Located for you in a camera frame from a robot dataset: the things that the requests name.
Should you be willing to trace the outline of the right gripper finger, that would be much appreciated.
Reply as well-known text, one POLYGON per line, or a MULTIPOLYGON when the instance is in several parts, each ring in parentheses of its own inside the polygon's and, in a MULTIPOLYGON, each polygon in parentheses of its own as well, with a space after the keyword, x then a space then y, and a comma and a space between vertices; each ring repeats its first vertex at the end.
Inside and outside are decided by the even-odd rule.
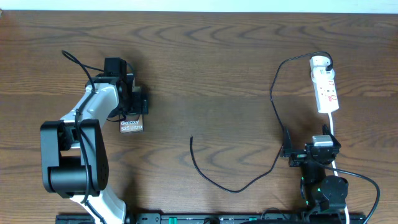
POLYGON ((329 135, 329 136, 332 136, 332 135, 333 135, 333 134, 331 133, 331 130, 330 130, 330 128, 328 127, 327 124, 324 124, 324 125, 322 126, 322 133, 323 133, 323 135, 329 135))
POLYGON ((283 150, 292 150, 292 140, 290 137, 290 133, 287 127, 284 128, 283 132, 283 144, 282 144, 282 149, 283 150))

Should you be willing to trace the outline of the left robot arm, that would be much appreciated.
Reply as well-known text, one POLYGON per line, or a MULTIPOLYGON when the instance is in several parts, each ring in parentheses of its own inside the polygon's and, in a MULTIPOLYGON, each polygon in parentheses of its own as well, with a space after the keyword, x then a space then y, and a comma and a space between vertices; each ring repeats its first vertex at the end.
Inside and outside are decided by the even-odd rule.
POLYGON ((42 181, 49 193, 81 205, 92 223, 134 223, 125 201, 109 186, 102 127, 117 117, 147 113, 147 100, 132 73, 100 73, 88 81, 76 106, 40 127, 42 181))

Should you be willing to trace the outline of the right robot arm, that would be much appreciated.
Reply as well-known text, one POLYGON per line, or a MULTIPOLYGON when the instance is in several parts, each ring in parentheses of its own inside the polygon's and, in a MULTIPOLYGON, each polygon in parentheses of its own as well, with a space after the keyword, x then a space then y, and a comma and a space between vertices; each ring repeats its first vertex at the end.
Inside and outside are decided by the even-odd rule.
POLYGON ((294 149, 289 130, 283 130, 282 156, 289 159, 289 166, 299 167, 302 173, 300 193, 308 210, 302 212, 304 222, 325 222, 326 215, 339 217, 346 207, 348 181, 335 175, 326 175, 325 169, 336 159, 341 144, 327 125, 323 134, 312 137, 303 149, 294 149))

